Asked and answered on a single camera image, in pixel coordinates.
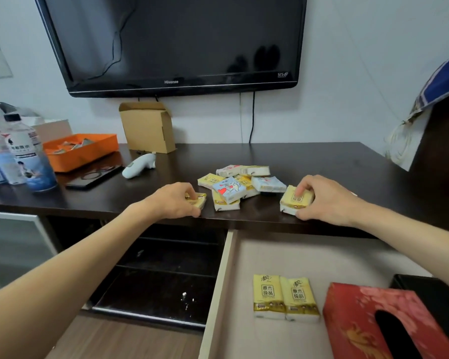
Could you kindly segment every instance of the desk surface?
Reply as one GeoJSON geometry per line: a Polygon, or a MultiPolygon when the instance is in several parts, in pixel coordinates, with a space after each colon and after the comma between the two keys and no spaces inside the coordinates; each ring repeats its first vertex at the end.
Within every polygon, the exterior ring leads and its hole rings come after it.
{"type": "MultiPolygon", "coordinates": [[[[229,164],[269,165],[286,185],[296,185],[307,174],[337,180],[363,199],[409,217],[449,230],[449,199],[430,194],[426,181],[413,177],[361,143],[309,144],[179,144],[177,150],[158,154],[156,169],[126,180],[117,174],[88,191],[67,190],[64,184],[99,166],[127,165],[137,157],[120,145],[113,153],[69,174],[58,174],[60,187],[31,193],[26,186],[0,186],[0,211],[80,218],[112,219],[129,204],[144,199],[157,188],[197,179],[229,164]]],[[[302,222],[279,211],[281,196],[257,196],[241,201],[241,210],[215,212],[211,194],[200,218],[165,220],[161,223],[288,232],[316,235],[367,237],[359,230],[322,222],[302,222]]]]}

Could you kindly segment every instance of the white drawer edge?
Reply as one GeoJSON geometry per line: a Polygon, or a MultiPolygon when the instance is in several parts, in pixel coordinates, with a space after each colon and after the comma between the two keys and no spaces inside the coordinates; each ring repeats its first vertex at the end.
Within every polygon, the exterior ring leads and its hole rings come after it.
{"type": "Polygon", "coordinates": [[[237,231],[228,230],[198,359],[211,359],[216,356],[236,241],[237,231]]]}

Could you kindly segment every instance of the left hand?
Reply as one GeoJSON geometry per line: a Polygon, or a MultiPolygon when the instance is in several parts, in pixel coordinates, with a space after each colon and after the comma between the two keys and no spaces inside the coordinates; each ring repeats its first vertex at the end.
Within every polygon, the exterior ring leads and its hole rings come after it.
{"type": "Polygon", "coordinates": [[[196,192],[190,183],[165,185],[144,199],[143,203],[150,204],[159,219],[176,219],[186,216],[197,218],[201,214],[201,209],[186,201],[186,193],[191,199],[197,199],[196,192]]]}

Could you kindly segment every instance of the floor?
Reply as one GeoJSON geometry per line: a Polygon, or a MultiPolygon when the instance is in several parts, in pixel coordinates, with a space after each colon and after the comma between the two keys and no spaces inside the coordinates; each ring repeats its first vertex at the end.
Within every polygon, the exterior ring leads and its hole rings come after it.
{"type": "Polygon", "coordinates": [[[202,335],[77,316],[46,359],[196,359],[202,335]]]}

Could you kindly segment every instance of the television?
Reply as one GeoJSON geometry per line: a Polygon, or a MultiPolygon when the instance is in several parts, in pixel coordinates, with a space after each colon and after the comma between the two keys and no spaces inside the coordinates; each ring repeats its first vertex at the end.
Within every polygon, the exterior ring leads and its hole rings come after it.
{"type": "Polygon", "coordinates": [[[307,0],[36,0],[70,95],[292,88],[307,0]]]}

